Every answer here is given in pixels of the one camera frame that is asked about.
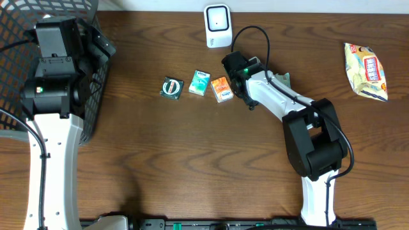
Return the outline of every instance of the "white device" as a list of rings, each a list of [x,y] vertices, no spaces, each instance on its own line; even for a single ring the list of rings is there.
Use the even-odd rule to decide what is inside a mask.
[[[206,42],[209,48],[227,47],[231,45],[233,31],[231,29],[230,9],[225,4],[213,4],[204,9],[206,26]]]

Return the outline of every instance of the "chip bag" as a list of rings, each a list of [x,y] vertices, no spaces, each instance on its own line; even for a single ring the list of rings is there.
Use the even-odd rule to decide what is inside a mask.
[[[369,47],[345,43],[345,69],[356,94],[383,102],[388,101],[385,73]]]

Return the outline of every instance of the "wood grain surface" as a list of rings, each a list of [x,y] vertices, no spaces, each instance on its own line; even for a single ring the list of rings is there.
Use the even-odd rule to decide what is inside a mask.
[[[217,103],[188,92],[194,70],[225,76],[229,47],[208,49],[202,13],[98,12],[117,46],[98,125],[78,157],[80,217],[110,211],[169,219],[296,216],[301,179],[286,156],[281,122],[263,106]],[[266,29],[270,68],[291,87],[336,107],[355,150],[355,168],[336,181],[336,214],[371,218],[379,229],[409,229],[409,15],[233,13],[233,34]],[[389,101],[357,96],[343,42],[371,47],[385,69]],[[236,50],[266,55],[257,30]],[[185,81],[179,101],[159,96],[164,77]],[[0,228],[22,229],[29,146],[0,139]],[[343,168],[348,166],[343,161]]]

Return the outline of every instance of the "black mesh basket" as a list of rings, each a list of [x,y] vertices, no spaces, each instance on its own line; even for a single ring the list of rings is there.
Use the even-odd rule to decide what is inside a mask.
[[[23,32],[34,28],[36,22],[45,15],[80,17],[100,29],[95,16],[98,0],[0,0],[0,2],[0,47],[27,39]],[[29,43],[0,53],[0,107],[21,119],[25,119],[25,116],[19,102],[19,91],[32,71],[31,68],[34,68],[31,66],[32,60],[38,57],[40,49],[37,45]],[[81,143],[87,143],[93,133],[108,76],[108,66],[109,63],[106,63],[93,75],[95,80],[101,82],[102,87],[85,105]],[[95,85],[90,85],[91,92],[97,90]],[[0,136],[28,141],[26,130],[5,114],[0,114]]]

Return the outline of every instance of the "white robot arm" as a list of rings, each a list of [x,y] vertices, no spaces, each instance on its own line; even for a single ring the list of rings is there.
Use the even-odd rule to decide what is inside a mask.
[[[307,225],[327,226],[327,180],[338,173],[341,160],[346,156],[346,147],[335,133],[328,131],[329,127],[325,126],[323,119],[276,87],[307,105],[314,104],[317,108],[331,111],[332,118],[337,121],[334,108],[327,100],[314,103],[314,100],[299,95],[268,71],[268,77],[276,85],[273,87],[266,79],[265,67],[256,57],[247,61],[240,52],[233,52],[222,63],[235,95],[243,98],[250,110],[262,104],[283,122],[288,157],[302,176],[304,204],[301,217]],[[308,129],[314,127],[323,127],[323,130],[316,137],[310,137]],[[332,207],[335,180],[330,184],[328,221],[331,224],[336,219]]]
[[[78,25],[87,33],[80,34]],[[75,17],[42,19],[28,33],[42,56],[36,72],[24,84],[21,99],[34,116],[27,124],[43,142],[29,134],[29,204],[24,229],[82,229],[77,209],[77,154],[85,104],[92,96],[93,73],[116,49],[95,27]],[[46,152],[40,149],[43,144]],[[125,216],[112,215],[86,229],[128,230],[131,225]]]

